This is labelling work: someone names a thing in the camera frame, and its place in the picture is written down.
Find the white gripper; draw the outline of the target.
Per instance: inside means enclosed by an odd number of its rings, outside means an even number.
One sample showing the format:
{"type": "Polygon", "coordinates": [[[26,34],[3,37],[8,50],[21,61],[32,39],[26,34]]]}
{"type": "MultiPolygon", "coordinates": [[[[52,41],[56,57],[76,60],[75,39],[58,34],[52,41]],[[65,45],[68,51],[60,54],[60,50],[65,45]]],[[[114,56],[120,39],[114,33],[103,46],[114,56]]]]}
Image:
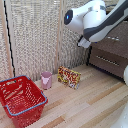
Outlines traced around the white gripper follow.
{"type": "Polygon", "coordinates": [[[83,36],[81,36],[80,39],[78,40],[77,46],[88,48],[90,46],[90,42],[87,41],[83,36]]]}

